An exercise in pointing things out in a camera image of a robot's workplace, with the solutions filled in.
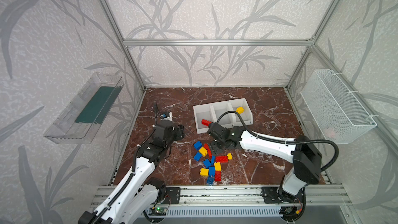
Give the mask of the red lego brick long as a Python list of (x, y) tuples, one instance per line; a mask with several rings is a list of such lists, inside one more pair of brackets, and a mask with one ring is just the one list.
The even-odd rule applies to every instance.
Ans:
[(206, 127), (208, 127), (210, 124), (212, 124), (212, 121), (203, 119), (203, 120), (201, 121), (201, 124), (204, 125), (204, 126), (206, 126)]

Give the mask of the blue lego brick top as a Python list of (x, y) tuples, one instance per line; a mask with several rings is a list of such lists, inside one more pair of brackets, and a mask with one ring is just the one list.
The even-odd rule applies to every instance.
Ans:
[(202, 144), (200, 141), (197, 141), (197, 142), (194, 144), (194, 148), (195, 148), (196, 150), (200, 150), (202, 147), (203, 147), (203, 144)]

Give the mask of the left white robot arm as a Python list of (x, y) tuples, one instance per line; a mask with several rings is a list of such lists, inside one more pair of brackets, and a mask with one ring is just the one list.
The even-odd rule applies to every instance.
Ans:
[(152, 203), (165, 198), (165, 182), (147, 178), (167, 157), (172, 145), (184, 139), (184, 125), (171, 118), (153, 125), (153, 131), (138, 146), (135, 160), (120, 184), (92, 213), (84, 212), (79, 224), (132, 224)]

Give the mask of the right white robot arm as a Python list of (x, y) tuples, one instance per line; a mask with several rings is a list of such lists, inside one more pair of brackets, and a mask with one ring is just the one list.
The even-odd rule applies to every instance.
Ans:
[[(340, 154), (339, 147), (329, 140), (309, 140), (306, 136), (279, 138), (251, 131), (246, 126), (231, 129), (211, 122), (207, 134), (214, 140), (210, 150), (219, 154), (224, 150), (251, 150), (273, 155), (293, 164), (279, 187), (266, 188), (262, 191), (265, 203), (293, 203), (296, 199), (304, 201), (304, 189), (320, 181), (321, 172), (333, 165)], [(328, 144), (334, 149), (331, 160), (322, 166), (322, 153), (316, 144)]]

